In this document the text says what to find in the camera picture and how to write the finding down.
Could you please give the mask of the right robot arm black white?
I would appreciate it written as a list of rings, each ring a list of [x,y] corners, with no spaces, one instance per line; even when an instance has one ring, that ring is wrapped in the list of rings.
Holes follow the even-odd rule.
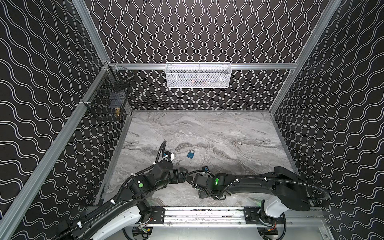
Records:
[[[305,182],[303,178],[283,167],[260,175],[212,174],[207,169],[185,174],[185,180],[199,191],[200,198],[224,201],[236,194],[265,194],[254,214],[262,225],[270,227],[288,210],[306,212],[311,202],[327,200],[330,193]]]

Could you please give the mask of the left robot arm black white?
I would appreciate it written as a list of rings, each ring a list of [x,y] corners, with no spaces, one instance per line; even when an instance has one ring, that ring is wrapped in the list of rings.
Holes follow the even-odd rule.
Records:
[[[109,201],[69,225],[64,223],[56,239],[105,240],[129,225],[149,222],[153,209],[148,199],[169,184],[184,182],[166,145],[163,141],[155,162],[128,177]]]

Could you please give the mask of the blue padlock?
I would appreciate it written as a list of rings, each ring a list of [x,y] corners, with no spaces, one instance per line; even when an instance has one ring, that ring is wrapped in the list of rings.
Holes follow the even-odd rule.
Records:
[[[193,159],[194,154],[195,154],[195,151],[194,151],[194,150],[190,150],[190,151],[188,152],[188,154],[187,154],[187,158],[189,158],[189,159]]]

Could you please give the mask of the brass padlock in basket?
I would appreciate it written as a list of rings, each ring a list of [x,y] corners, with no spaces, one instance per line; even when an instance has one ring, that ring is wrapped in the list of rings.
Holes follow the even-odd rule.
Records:
[[[115,115],[119,117],[121,115],[121,109],[120,108],[115,108]]]

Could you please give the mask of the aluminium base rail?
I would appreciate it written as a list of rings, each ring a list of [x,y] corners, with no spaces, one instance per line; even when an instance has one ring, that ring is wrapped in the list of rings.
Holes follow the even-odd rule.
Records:
[[[258,227],[272,229],[283,227],[317,227],[324,240],[332,240],[333,236],[326,226],[324,216],[317,208],[300,212],[288,209],[280,202],[266,203],[260,207],[153,207],[145,220],[141,220],[138,207],[132,207],[107,223],[102,223],[99,229],[92,223],[89,228],[95,230],[85,240],[105,240],[125,227],[140,229],[154,227]]]

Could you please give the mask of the white mesh wall basket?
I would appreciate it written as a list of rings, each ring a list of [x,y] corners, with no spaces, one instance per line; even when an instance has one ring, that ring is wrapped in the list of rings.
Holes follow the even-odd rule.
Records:
[[[171,89],[226,89],[229,87],[231,68],[198,68],[165,70],[167,87]]]

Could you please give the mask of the aluminium back horizontal rail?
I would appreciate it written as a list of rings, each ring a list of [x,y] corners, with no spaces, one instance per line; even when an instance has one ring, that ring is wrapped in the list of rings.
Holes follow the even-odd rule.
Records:
[[[166,64],[111,64],[114,67],[122,67],[128,70],[160,70],[168,68],[198,69],[198,68],[231,68],[232,70],[295,70],[295,63],[166,63]]]

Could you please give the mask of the aluminium corner frame post left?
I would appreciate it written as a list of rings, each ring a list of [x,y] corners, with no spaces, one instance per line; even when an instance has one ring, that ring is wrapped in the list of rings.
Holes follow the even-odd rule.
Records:
[[[86,5],[86,2],[84,0],[73,0],[73,4],[83,22],[84,28],[90,37],[91,43],[93,44],[99,59],[102,62],[110,63],[111,60],[107,54],[96,25],[91,17],[91,13]]]

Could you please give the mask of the aluminium corner frame post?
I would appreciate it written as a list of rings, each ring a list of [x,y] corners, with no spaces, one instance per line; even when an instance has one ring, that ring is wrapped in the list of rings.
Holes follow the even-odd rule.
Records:
[[[111,60],[107,54],[96,25],[91,17],[91,13],[86,5],[86,2],[84,0],[73,0],[73,4],[83,22],[84,28],[90,37],[91,43],[93,44],[99,59],[102,62],[110,63]]]
[[[297,60],[296,60],[296,67],[293,70],[290,70],[289,74],[287,75],[286,80],[284,81],[280,91],[278,92],[274,102],[272,103],[269,113],[274,116],[277,112],[280,104],[282,103],[284,97],[286,96],[288,90],[292,86],[294,80],[296,79],[298,73],[303,68],[304,64],[308,60],[311,52],[317,45],[320,37],[322,36],[323,32],[325,31],[326,27],[328,26],[330,20],[332,19],[333,15],[335,14],[336,10],[339,8],[341,4],[341,0],[332,0],[328,1],[327,6],[323,10],[320,18],[318,19],[317,24],[315,25],[314,29],[312,30],[306,44],[303,46],[303,49],[301,53],[299,54]]]

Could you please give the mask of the aluminium left side rail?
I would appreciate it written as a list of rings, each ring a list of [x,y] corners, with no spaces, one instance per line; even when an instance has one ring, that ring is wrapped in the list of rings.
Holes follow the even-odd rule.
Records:
[[[51,169],[56,164],[56,161],[58,160],[69,139],[76,130],[79,122],[88,110],[87,102],[91,101],[93,94],[101,84],[104,76],[108,73],[109,68],[110,67],[108,67],[107,64],[102,67],[95,80],[87,90],[86,94],[78,103],[70,118],[66,121],[65,125],[63,126],[63,128],[47,150],[47,152],[44,154],[42,160],[34,169],[32,175],[29,177],[28,181],[23,186],[20,193],[17,195],[16,199],[13,201],[12,205],[1,220],[2,240],[9,240],[16,231],[23,216],[25,215],[32,201],[36,197],[38,191],[46,180]]]

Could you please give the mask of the aluminium corner frame post right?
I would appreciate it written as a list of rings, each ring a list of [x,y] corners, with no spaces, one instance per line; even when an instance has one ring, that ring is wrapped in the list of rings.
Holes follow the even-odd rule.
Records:
[[[303,49],[301,53],[299,54],[297,60],[296,60],[296,67],[293,70],[290,70],[289,74],[287,75],[286,80],[284,81],[280,91],[278,92],[274,102],[272,103],[269,113],[274,116],[277,112],[280,104],[282,103],[284,97],[286,96],[288,90],[292,86],[294,80],[296,79],[298,73],[303,68],[304,64],[308,60],[311,52],[317,45],[320,37],[322,36],[323,32],[325,31],[326,27],[328,26],[330,20],[332,19],[333,15],[335,14],[336,10],[339,8],[341,4],[341,0],[332,0],[328,1],[327,6],[323,10],[320,18],[318,19],[317,24],[315,25],[314,29],[312,30],[306,44],[303,46]]]

